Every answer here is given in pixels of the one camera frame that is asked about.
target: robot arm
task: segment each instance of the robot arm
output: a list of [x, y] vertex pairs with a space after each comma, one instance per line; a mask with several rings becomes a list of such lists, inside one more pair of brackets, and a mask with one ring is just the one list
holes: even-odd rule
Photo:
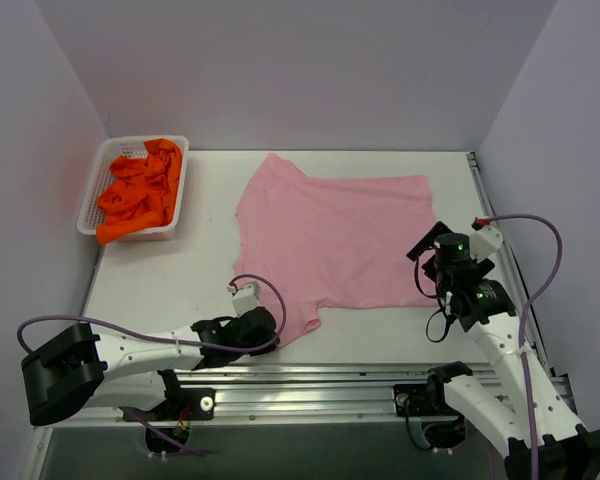
[[[275, 338], [276, 328], [272, 315], [259, 306], [258, 284], [248, 283], [231, 293], [237, 317], [202, 320], [150, 336], [156, 340], [96, 334], [88, 323], [71, 325], [22, 361], [31, 424], [56, 423], [88, 407], [147, 412], [177, 396], [179, 385], [169, 382], [174, 369], [222, 367], [247, 350], [251, 355], [275, 350], [277, 341], [258, 348]], [[219, 351], [187, 342], [227, 348]]]
[[510, 480], [529, 478], [531, 437], [525, 375], [520, 355], [526, 353], [533, 391], [539, 445], [540, 478], [593, 479], [600, 471], [600, 431], [589, 432], [562, 401], [535, 352], [518, 344], [520, 319], [504, 287], [484, 276], [494, 267], [487, 259], [502, 245], [492, 226], [471, 236], [438, 224], [407, 255], [412, 260], [426, 250], [434, 256], [423, 265], [425, 275], [444, 295], [447, 323], [459, 321], [507, 392], [513, 411], [487, 392], [461, 362], [430, 371], [430, 401], [468, 419], [505, 459]]

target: white wall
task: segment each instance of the white wall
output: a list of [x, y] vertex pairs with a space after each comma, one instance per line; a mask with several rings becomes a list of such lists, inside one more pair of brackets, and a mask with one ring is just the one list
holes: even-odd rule
[[[555, 221], [565, 258], [537, 303], [551, 358], [600, 428], [600, 0], [559, 0], [478, 151], [498, 213]], [[507, 225], [536, 288], [555, 247], [542, 226]]]
[[33, 2], [0, 0], [0, 479], [15, 478], [31, 437], [15, 330], [80, 309], [96, 245], [75, 221], [103, 137]]
[[113, 135], [473, 150], [555, 0], [37, 0]]

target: table surface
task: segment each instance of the table surface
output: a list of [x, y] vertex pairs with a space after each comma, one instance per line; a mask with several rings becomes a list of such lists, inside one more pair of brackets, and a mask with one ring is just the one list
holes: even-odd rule
[[[235, 210], [247, 182], [268, 152], [192, 151], [175, 238], [113, 243], [103, 252], [86, 315], [150, 333], [200, 319], [234, 315], [226, 284], [240, 238]], [[319, 178], [424, 174], [439, 220], [470, 231], [482, 215], [466, 155], [461, 152], [278, 152]], [[502, 281], [500, 271], [490, 275]], [[432, 308], [323, 308], [322, 326], [288, 345], [242, 363], [273, 365], [436, 364], [485, 359], [456, 323], [442, 344], [427, 341]], [[442, 331], [434, 320], [432, 336]]]

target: wire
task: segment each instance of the wire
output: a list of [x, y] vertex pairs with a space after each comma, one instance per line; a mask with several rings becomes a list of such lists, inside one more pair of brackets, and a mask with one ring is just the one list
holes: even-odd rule
[[[551, 285], [553, 279], [555, 278], [558, 270], [560, 269], [560, 264], [562, 263], [562, 237], [560, 236], [560, 232], [556, 228], [556, 226], [551, 223], [546, 218], [540, 217], [538, 215], [528, 214], [528, 213], [514, 213], [508, 215], [496, 215], [493, 217], [489, 217], [486, 220], [488, 222], [498, 222], [501, 220], [513, 220], [513, 219], [525, 219], [525, 220], [535, 220], [536, 222], [543, 223], [553, 232], [553, 235], [556, 238], [556, 259], [553, 264], [553, 268], [551, 269], [551, 273], [544, 281], [544, 283], [538, 288], [538, 290], [529, 297], [524, 306], [522, 307], [522, 313], [520, 314], [520, 327], [518, 329], [518, 346], [520, 348], [524, 347], [525, 342], [525, 329], [527, 325], [527, 319], [529, 317], [529, 310], [531, 309], [531, 305], [534, 301], [542, 295], [545, 290]], [[539, 461], [538, 461], [538, 427], [536, 425], [536, 412], [535, 406], [533, 402], [533, 389], [531, 382], [531, 370], [529, 368], [529, 359], [527, 358], [527, 354], [523, 352], [520, 355], [520, 359], [522, 361], [522, 371], [524, 374], [524, 385], [527, 394], [527, 410], [529, 413], [529, 437], [531, 441], [531, 480], [538, 480], [539, 477]]]
[[409, 440], [411, 440], [411, 443], [413, 444], [413, 446], [416, 447], [421, 452], [430, 452], [431, 450], [433, 450], [433, 445], [431, 445], [431, 444], [429, 444], [428, 447], [422, 447], [422, 446], [418, 445], [418, 442], [416, 442], [415, 438], [413, 438], [413, 432], [411, 431], [411, 423], [409, 422], [409, 414], [407, 413], [406, 407], [405, 407], [404, 415], [405, 415], [405, 418], [407, 419], [407, 435], [409, 435]]
[[187, 420], [187, 415], [189, 415], [189, 413], [191, 412], [191, 403], [187, 403], [187, 406], [184, 407], [182, 409], [182, 411], [180, 412], [180, 417], [178, 419], [178, 426], [182, 429], [182, 430], [187, 430], [189, 428], [188, 425], [188, 420]]
[[433, 320], [434, 317], [440, 313], [442, 313], [444, 315], [443, 308], [439, 308], [438, 310], [433, 312], [431, 314], [431, 316], [429, 317], [429, 320], [427, 320], [427, 325], [425, 327], [424, 333], [427, 336], [427, 340], [429, 340], [431, 343], [442, 343], [447, 338], [447, 335], [449, 334], [449, 330], [451, 329], [451, 323], [449, 323], [446, 315], [444, 315], [445, 324], [444, 324], [444, 332], [442, 333], [442, 336], [440, 338], [431, 338], [431, 335], [429, 334], [429, 326], [431, 325], [431, 320]]
[[205, 457], [206, 456], [206, 453], [203, 450], [189, 448], [186, 445], [178, 442], [177, 440], [174, 440], [170, 436], [162, 433], [158, 428], [154, 427], [149, 422], [147, 422], [143, 418], [140, 418], [138, 415], [136, 415], [131, 409], [126, 408], [126, 407], [120, 407], [120, 410], [122, 410], [125, 414], [127, 414], [129, 417], [131, 417], [136, 422], [138, 422], [140, 425], [145, 427], [147, 430], [151, 431], [151, 433], [153, 433], [156, 437], [160, 438], [161, 440], [164, 440], [167, 443], [170, 443], [174, 447], [179, 448], [182, 453], [186, 453], [189, 455], [195, 455], [196, 457]]
[[416, 284], [416, 288], [418, 289], [421, 295], [424, 295], [427, 298], [439, 298], [438, 292], [436, 292], [435, 295], [428, 295], [422, 290], [422, 285], [420, 285], [420, 257], [416, 257], [416, 261], [413, 265], [413, 280]]
[[278, 289], [269, 280], [267, 280], [259, 275], [253, 275], [251, 273], [243, 273], [241, 275], [237, 275], [236, 277], [234, 277], [231, 280], [231, 282], [229, 282], [229, 284], [235, 285], [235, 282], [237, 280], [240, 280], [243, 278], [252, 278], [254, 280], [258, 280], [259, 282], [262, 282], [265, 285], [267, 285], [273, 291], [275, 296], [278, 298], [278, 301], [280, 302], [280, 307], [282, 308], [282, 320], [280, 321], [280, 328], [278, 328], [278, 331], [275, 333], [275, 335], [270, 340], [263, 343], [262, 345], [258, 345], [257, 347], [228, 347], [225, 345], [218, 345], [215, 343], [208, 343], [208, 342], [196, 342], [196, 341], [192, 341], [192, 340], [176, 340], [174, 338], [154, 337], [152, 335], [145, 335], [143, 333], [138, 333], [133, 330], [129, 330], [128, 328], [121, 327], [119, 325], [116, 325], [111, 322], [107, 322], [105, 320], [98, 320], [97, 318], [83, 317], [82, 315], [44, 315], [41, 317], [30, 318], [29, 320], [22, 322], [22, 324], [18, 327], [16, 336], [18, 338], [18, 343], [20, 344], [20, 346], [27, 353], [33, 353], [33, 350], [25, 342], [24, 336], [23, 336], [24, 330], [28, 326], [33, 325], [34, 323], [48, 322], [48, 321], [53, 321], [53, 320], [72, 320], [75, 322], [85, 322], [85, 323], [91, 323], [93, 325], [99, 325], [101, 327], [108, 328], [110, 330], [115, 330], [116, 332], [122, 333], [124, 335], [128, 335], [129, 337], [137, 338], [139, 340], [144, 340], [146, 342], [163, 343], [163, 344], [168, 344], [168, 345], [176, 345], [177, 344], [177, 345], [185, 345], [185, 346], [189, 346], [189, 347], [213, 348], [213, 349], [221, 350], [224, 352], [235, 352], [235, 353], [258, 352], [260, 350], [264, 350], [265, 348], [269, 347], [270, 345], [275, 344], [278, 341], [278, 339], [280, 338], [280, 335], [282, 334], [282, 331], [284, 330], [284, 327], [287, 324], [287, 306], [285, 305], [284, 299], [282, 298], [282, 295], [280, 294]]

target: white plastic basket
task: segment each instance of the white plastic basket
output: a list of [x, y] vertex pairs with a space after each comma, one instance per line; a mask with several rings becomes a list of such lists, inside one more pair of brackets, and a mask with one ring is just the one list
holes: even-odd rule
[[130, 233], [117, 241], [138, 240], [169, 240], [175, 235], [175, 228], [180, 216], [182, 206], [182, 191], [184, 188], [184, 177], [187, 171], [187, 152], [189, 140], [185, 137], [172, 135], [151, 135], [142, 137], [118, 137], [106, 140], [98, 150], [89, 183], [82, 200], [80, 215], [78, 215], [78, 230], [84, 235], [95, 235], [96, 226], [104, 223], [104, 214], [100, 211], [96, 202], [98, 197], [116, 180], [109, 167], [120, 155], [128, 158], [146, 158], [147, 149], [144, 148], [146, 140], [155, 138], [166, 138], [175, 143], [182, 151], [182, 168], [180, 170], [180, 183], [178, 184], [178, 196], [176, 207], [173, 212], [171, 223], [163, 227], [145, 228], [139, 232]]

